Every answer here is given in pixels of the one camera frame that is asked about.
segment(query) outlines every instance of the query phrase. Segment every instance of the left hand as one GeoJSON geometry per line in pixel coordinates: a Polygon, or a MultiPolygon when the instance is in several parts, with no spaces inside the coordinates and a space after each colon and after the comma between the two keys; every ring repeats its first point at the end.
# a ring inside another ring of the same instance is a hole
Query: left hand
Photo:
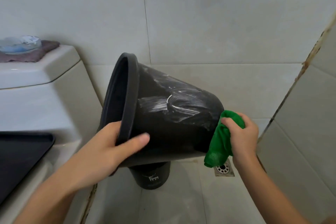
{"type": "Polygon", "coordinates": [[[58,184],[66,184],[67,192],[72,193],[94,185],[112,174],[124,159],[149,142],[149,135],[141,134],[115,146],[120,124],[120,121],[107,124],[51,178],[57,180],[58,184]]]}

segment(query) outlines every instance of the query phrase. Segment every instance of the metal drain cover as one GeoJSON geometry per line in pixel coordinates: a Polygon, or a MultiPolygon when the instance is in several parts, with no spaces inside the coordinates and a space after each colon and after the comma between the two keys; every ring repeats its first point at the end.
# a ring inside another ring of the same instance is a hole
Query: metal drain cover
{"type": "Polygon", "coordinates": [[[231,167],[230,160],[228,159],[224,165],[220,167],[214,167],[216,176],[234,176],[233,169],[231,167]]]}

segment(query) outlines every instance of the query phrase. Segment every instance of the bathroom floor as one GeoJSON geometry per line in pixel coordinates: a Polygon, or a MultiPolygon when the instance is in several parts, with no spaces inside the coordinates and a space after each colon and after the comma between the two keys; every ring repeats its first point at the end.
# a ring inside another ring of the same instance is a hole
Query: bathroom floor
{"type": "Polygon", "coordinates": [[[162,187],[144,190],[121,168],[99,183],[86,224],[265,223],[233,170],[235,177],[215,176],[203,157],[175,161],[162,187]]]}

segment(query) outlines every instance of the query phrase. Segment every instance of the finger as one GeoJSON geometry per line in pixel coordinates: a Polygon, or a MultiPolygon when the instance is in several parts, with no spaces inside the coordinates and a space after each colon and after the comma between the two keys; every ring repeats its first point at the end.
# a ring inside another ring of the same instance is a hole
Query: finger
{"type": "Polygon", "coordinates": [[[232,134],[241,130],[241,127],[239,127],[231,118],[222,118],[220,121],[229,128],[229,131],[232,134]]]}
{"type": "Polygon", "coordinates": [[[113,159],[119,165],[126,158],[138,152],[144,148],[149,142],[149,134],[144,133],[139,136],[133,137],[128,140],[126,143],[118,145],[117,147],[112,148],[113,159]]]}
{"type": "Polygon", "coordinates": [[[98,133],[100,140],[104,140],[106,146],[115,146],[119,135],[121,121],[111,122],[103,127],[98,133]]]}
{"type": "Polygon", "coordinates": [[[249,126],[251,126],[251,125],[254,125],[254,124],[255,124],[255,123],[250,119],[249,116],[247,116],[247,115],[245,115],[245,114],[243,114],[243,113],[241,113],[241,112],[237,112],[237,114],[238,114],[239,116],[241,116],[241,118],[243,119],[246,128],[249,127],[249,126]]]}

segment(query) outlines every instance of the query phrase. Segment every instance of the green cloth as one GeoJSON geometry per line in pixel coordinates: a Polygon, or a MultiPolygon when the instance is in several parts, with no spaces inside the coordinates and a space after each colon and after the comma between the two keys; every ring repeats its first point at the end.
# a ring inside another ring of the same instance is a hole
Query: green cloth
{"type": "Polygon", "coordinates": [[[206,167],[220,167],[224,165],[229,156],[233,156],[230,131],[227,126],[221,123],[223,117],[231,118],[238,126],[245,128],[245,123],[238,114],[229,110],[222,112],[215,133],[212,136],[209,150],[204,158],[206,167]]]}

